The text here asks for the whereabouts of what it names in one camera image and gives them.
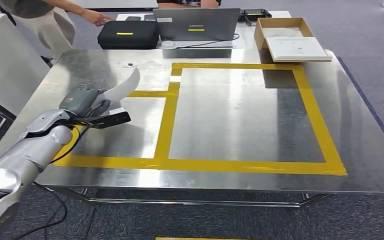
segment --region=white paper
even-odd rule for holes
[[[171,17],[157,17],[156,21],[159,23],[172,23],[173,18],[171,18]]]
[[[92,104],[92,109],[99,107],[100,103],[104,100],[110,100],[111,104],[120,102],[123,98],[136,90],[140,80],[141,73],[139,72],[139,69],[135,67],[133,73],[124,82],[98,95],[95,102]]]
[[[330,61],[315,37],[269,37],[267,45],[274,61]]]

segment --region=power cord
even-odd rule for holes
[[[70,200],[70,198],[67,197],[67,199],[64,201],[65,204],[67,204],[68,200]],[[57,215],[58,211],[63,207],[62,204],[59,205],[59,207],[53,212],[53,215],[49,218],[49,220],[46,222],[46,225],[48,225],[54,218],[55,216]],[[45,237],[45,240],[48,240],[48,228],[46,227],[43,231],[43,235]]]
[[[46,225],[43,225],[43,226],[40,226],[40,227],[36,227],[36,228],[34,228],[34,229],[30,230],[30,231],[27,231],[27,232],[25,232],[25,233],[23,233],[23,234],[17,236],[17,237],[14,238],[13,240],[20,240],[20,239],[24,238],[25,236],[30,235],[30,234],[32,234],[32,233],[35,233],[35,232],[37,232],[37,231],[39,231],[39,230],[42,230],[42,229],[46,229],[46,228],[50,228],[50,227],[56,226],[56,225],[58,225],[58,224],[64,222],[64,221],[66,220],[66,218],[67,218],[67,215],[69,214],[69,209],[67,208],[66,203],[65,203],[65,202],[64,202],[64,201],[63,201],[57,194],[55,194],[54,192],[52,192],[51,190],[47,189],[46,187],[40,185],[40,184],[37,183],[37,182],[33,182],[33,184],[35,184],[36,186],[38,186],[40,189],[44,190],[45,192],[47,192],[47,193],[49,193],[49,194],[52,194],[52,195],[58,200],[58,202],[59,202],[59,203],[61,204],[61,206],[64,208],[64,216],[63,216],[60,220],[58,220],[58,221],[56,221],[56,222],[49,223],[49,224],[46,224]]]
[[[86,240],[88,238],[88,235],[89,235],[89,231],[91,230],[92,228],[92,222],[94,221],[94,216],[95,216],[95,213],[97,211],[97,206],[95,206],[93,208],[93,211],[92,211],[92,215],[90,216],[90,221],[89,221],[89,225],[87,226],[87,230],[86,230],[86,234],[84,235],[84,238],[83,240]]]
[[[94,126],[96,126],[96,124],[88,125],[83,131],[81,131],[81,133],[79,134],[77,140],[74,142],[73,146],[71,146],[70,149],[68,149],[63,155],[61,155],[60,157],[58,157],[58,158],[52,160],[49,164],[53,164],[53,163],[55,163],[56,161],[59,161],[59,160],[65,158],[68,154],[70,154],[70,153],[74,150],[74,148],[77,146],[77,144],[79,144],[80,140],[81,140],[82,137],[86,134],[86,132],[87,132],[90,128],[94,127]]]
[[[46,224],[49,224],[49,223],[52,221],[52,219],[54,219],[54,217],[57,215],[58,211],[59,211],[62,207],[63,207],[63,206],[60,205],[60,206],[55,210],[55,212],[54,212],[53,215],[49,218],[49,220],[47,221]],[[92,223],[93,223],[93,221],[94,221],[94,216],[95,216],[95,212],[96,212],[97,208],[98,208],[97,206],[93,208],[92,215],[90,216],[89,225],[87,226],[86,234],[84,235],[83,240],[86,240],[86,239],[88,238],[89,232],[90,232],[90,230],[91,230],[91,228],[92,228]],[[45,230],[44,230],[43,233],[44,233],[45,240],[48,240],[48,228],[45,228]]]
[[[216,43],[222,43],[222,42],[235,41],[235,40],[239,39],[240,37],[241,37],[241,35],[239,35],[238,33],[235,33],[233,35],[233,39],[232,40],[217,40],[217,41],[211,41],[211,42],[201,43],[201,44],[194,44],[194,45],[189,45],[189,46],[180,46],[180,47],[176,47],[176,49],[190,49],[190,48],[199,47],[199,46],[205,46],[205,45],[209,45],[209,44],[216,44]],[[233,48],[233,47],[232,46],[210,46],[210,47],[205,47],[205,48]]]

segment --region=person's hand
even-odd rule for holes
[[[89,9],[85,9],[84,12],[80,15],[88,22],[95,24],[96,26],[104,25],[108,20],[114,20],[113,18],[104,15],[98,11],[93,11]]]

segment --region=robotic arm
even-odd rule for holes
[[[71,141],[71,130],[75,125],[105,129],[131,120],[122,107],[104,114],[112,103],[102,97],[104,92],[102,89],[88,88],[72,91],[64,98],[59,109],[48,110],[37,116],[19,140],[0,157],[0,233],[15,218],[26,188]]]

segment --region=stainless steel table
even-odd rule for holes
[[[73,88],[124,81],[128,63],[142,75],[121,101],[132,121],[91,130],[38,183],[90,203],[298,208],[328,194],[384,193],[384,133],[336,57],[301,66],[273,64],[255,49],[72,50],[31,97],[0,154]],[[96,199],[74,187],[293,192],[304,200]]]

